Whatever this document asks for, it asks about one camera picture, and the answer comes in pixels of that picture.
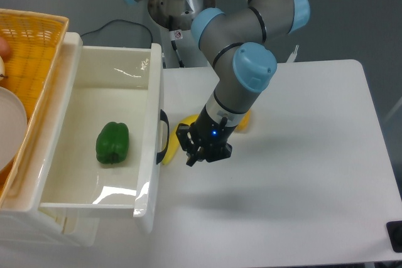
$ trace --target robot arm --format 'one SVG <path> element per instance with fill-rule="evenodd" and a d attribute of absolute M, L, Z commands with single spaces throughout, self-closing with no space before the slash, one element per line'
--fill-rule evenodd
<path fill-rule="evenodd" d="M 193 37 L 219 83 L 198 119 L 178 126 L 176 134 L 189 166 L 231 156 L 229 136 L 276 71 L 274 55 L 262 44 L 301 28 L 310 17 L 308 0 L 247 3 L 248 8 L 230 16 L 216 8 L 204 9 L 192 21 Z"/>

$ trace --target banana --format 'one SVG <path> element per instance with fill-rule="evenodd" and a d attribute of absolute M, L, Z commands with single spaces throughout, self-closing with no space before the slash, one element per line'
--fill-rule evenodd
<path fill-rule="evenodd" d="M 198 114 L 190 115 L 186 117 L 185 119 L 181 120 L 179 124 L 186 124 L 186 125 L 191 125 L 193 122 L 197 120 Z M 180 143 L 178 142 L 177 136 L 176 136 L 176 130 L 177 126 L 173 129 L 173 131 L 170 133 L 169 136 L 169 146 L 168 150 L 166 152 L 165 157 L 162 160 L 162 164 L 167 165 L 169 162 L 175 157 L 175 154 L 177 152 L 178 147 L 180 146 Z"/>
<path fill-rule="evenodd" d="M 0 57 L 0 81 L 5 77 L 4 74 L 4 62 L 3 59 Z"/>

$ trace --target white plate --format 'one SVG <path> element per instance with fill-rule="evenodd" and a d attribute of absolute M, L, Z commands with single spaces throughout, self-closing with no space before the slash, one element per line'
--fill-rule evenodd
<path fill-rule="evenodd" d="M 11 91 L 0 87 L 0 171 L 17 153 L 26 131 L 24 105 Z"/>

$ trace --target yellow basket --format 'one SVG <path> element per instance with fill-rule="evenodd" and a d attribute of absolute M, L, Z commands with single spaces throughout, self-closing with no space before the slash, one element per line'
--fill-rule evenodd
<path fill-rule="evenodd" d="M 0 81 L 0 87 L 18 96 L 28 118 L 19 151 L 0 173 L 0 205 L 15 179 L 25 147 L 35 130 L 67 28 L 68 18 L 65 17 L 0 9 L 0 36 L 7 40 L 12 51 L 4 62 L 8 78 Z"/>

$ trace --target white table surface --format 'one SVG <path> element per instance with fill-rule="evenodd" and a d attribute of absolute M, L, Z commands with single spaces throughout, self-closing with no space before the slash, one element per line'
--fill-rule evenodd
<path fill-rule="evenodd" d="M 173 127 L 218 78 L 164 70 Z M 268 267 L 402 259 L 386 222 L 402 202 L 361 65 L 279 65 L 230 159 L 161 167 L 154 230 L 103 220 L 93 247 L 1 243 L 4 267 Z"/>

